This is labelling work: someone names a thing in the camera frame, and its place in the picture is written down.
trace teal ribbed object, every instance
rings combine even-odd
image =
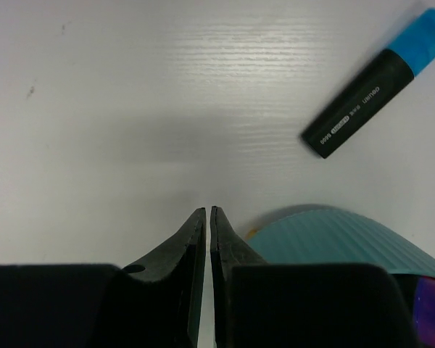
[[[364,262],[392,274],[435,277],[432,256],[374,220],[335,208],[285,217],[248,244],[270,263]]]

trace table surface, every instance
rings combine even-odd
[[[125,265],[212,205],[239,233],[333,205],[435,257],[435,61],[328,159],[299,140],[428,5],[0,0],[0,263]]]

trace highlighter cap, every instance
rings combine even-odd
[[[435,9],[426,10],[387,48],[398,54],[417,76],[435,59]]]

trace black highlighter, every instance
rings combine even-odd
[[[324,109],[302,139],[327,158],[434,58],[435,9],[428,9]]]

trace purple object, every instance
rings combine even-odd
[[[415,291],[413,320],[419,339],[435,347],[435,280],[421,278]]]

